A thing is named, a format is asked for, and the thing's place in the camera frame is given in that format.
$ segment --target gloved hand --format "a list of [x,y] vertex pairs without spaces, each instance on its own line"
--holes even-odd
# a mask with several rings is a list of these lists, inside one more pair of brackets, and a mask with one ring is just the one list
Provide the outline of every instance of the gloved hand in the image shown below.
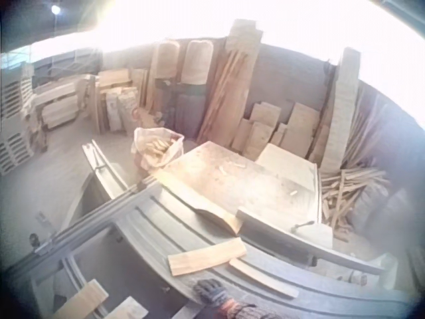
[[221,308],[232,299],[225,287],[216,279],[200,280],[193,289],[208,306]]

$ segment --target bag of wood scraps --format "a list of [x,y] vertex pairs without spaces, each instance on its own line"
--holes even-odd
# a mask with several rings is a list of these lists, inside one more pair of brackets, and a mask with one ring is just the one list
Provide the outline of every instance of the bag of wood scraps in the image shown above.
[[131,145],[136,166],[147,171],[164,167],[183,155],[184,138],[167,128],[136,128]]

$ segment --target ceiling light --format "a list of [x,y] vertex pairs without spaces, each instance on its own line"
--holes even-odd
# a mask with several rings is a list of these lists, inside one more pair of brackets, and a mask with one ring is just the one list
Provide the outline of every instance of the ceiling light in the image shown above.
[[57,5],[53,5],[52,12],[54,15],[58,15],[60,13],[60,7],[58,7]]

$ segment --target sleeve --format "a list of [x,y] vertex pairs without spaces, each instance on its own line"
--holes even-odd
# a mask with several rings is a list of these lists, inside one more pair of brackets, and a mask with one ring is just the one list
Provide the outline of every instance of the sleeve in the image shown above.
[[227,312],[227,319],[293,319],[292,316],[279,316],[255,304],[236,304]]

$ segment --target work glove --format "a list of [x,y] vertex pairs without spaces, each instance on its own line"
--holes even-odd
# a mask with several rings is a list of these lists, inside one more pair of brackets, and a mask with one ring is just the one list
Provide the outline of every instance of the work glove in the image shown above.
[[199,280],[193,289],[201,300],[211,307],[221,308],[224,303],[232,299],[227,289],[216,279]]

